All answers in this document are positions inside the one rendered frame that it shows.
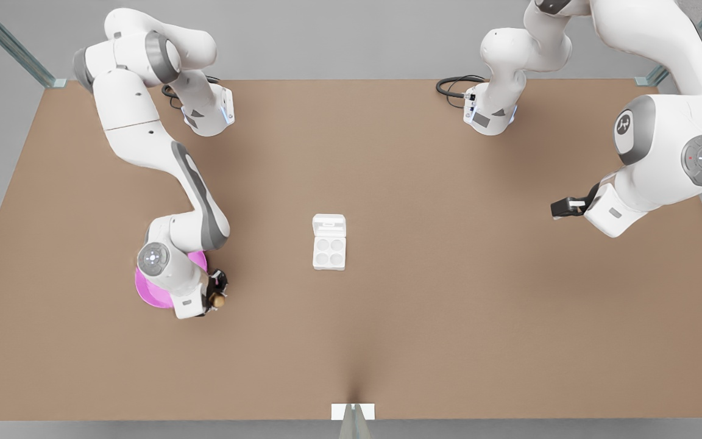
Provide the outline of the pink round plate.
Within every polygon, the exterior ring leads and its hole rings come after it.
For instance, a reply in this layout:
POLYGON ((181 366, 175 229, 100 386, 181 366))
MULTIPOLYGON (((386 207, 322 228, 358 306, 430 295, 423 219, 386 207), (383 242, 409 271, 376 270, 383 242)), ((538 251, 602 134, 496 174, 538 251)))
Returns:
MULTIPOLYGON (((207 270, 207 257, 204 252, 192 252, 189 253, 188 257, 201 269, 207 270)), ((135 287, 139 297, 148 305, 160 309, 171 309, 173 307, 170 294, 145 278, 139 267, 135 267, 135 287)))

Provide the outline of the white egg box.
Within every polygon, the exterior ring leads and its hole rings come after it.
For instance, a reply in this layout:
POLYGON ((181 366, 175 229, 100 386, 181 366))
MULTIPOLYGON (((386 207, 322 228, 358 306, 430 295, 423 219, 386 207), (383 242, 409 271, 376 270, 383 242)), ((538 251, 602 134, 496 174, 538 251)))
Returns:
POLYGON ((314 269, 344 271, 346 268, 346 243, 345 237, 315 237, 314 269))

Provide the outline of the silver frame post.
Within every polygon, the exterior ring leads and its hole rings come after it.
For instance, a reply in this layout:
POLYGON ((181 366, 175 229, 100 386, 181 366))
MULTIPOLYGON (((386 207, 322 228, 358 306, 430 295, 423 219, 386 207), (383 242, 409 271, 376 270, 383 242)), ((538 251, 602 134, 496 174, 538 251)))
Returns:
POLYGON ((33 54, 0 22, 0 47, 3 48, 34 80, 46 89, 63 88, 68 80, 56 78, 33 54))
POLYGON ((375 420, 375 405, 331 404, 331 420, 342 421, 339 439, 373 439, 367 422, 375 420))
POLYGON ((652 72, 634 79, 640 87, 657 87, 671 76, 688 94, 702 93, 702 17, 694 22, 677 14, 677 6, 663 9, 663 24, 655 25, 652 48, 642 49, 641 56, 658 63, 652 72))

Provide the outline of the white egg box lid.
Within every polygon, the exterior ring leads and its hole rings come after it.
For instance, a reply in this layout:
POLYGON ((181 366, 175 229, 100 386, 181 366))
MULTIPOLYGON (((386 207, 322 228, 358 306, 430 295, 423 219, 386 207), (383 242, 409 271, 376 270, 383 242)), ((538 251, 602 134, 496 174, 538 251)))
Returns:
POLYGON ((312 219, 315 237, 346 237, 347 222, 341 214, 315 214, 312 219))

